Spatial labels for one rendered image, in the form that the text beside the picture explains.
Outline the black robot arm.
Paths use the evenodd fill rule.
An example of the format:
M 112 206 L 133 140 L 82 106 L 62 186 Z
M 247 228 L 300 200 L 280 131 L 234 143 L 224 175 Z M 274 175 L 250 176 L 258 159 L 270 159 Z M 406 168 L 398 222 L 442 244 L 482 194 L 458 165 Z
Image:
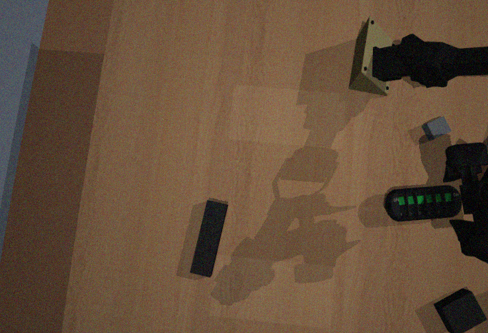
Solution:
M 488 75 L 488 47 L 455 48 L 443 42 L 424 42 L 410 34 L 401 44 L 373 47 L 372 76 L 394 81 L 410 76 L 411 81 L 430 87 L 446 87 L 457 76 Z M 463 249 L 488 263 L 488 209 L 481 213 Z

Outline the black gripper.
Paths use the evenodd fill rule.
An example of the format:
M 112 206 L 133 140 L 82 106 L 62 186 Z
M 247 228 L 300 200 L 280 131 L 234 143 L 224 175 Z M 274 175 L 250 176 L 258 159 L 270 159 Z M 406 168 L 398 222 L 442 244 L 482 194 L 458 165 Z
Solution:
M 473 215 L 473 221 L 449 220 L 453 226 L 462 252 L 473 256 L 463 249 L 470 231 L 481 213 L 485 213 L 488 205 L 485 201 L 487 180 L 478 181 L 477 174 L 482 173 L 481 165 L 488 165 L 486 145 L 483 143 L 467 143 L 448 146 L 446 151 L 446 171 L 443 182 L 462 179 L 460 186 L 464 215 Z

